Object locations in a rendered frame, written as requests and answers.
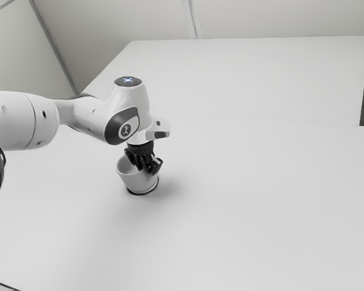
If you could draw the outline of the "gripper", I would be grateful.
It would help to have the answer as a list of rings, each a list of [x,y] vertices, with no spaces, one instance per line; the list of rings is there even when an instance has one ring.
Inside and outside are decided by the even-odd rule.
[[[138,170],[144,169],[147,174],[156,175],[163,165],[163,160],[153,154],[153,148],[153,141],[144,144],[127,143],[124,152],[130,163]]]

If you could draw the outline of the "white mug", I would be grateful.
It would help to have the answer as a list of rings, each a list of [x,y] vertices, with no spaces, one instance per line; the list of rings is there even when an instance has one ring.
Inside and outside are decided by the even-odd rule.
[[[144,170],[138,170],[126,155],[118,160],[116,172],[127,190],[133,195],[145,195],[153,191],[158,185],[157,175],[150,175]]]

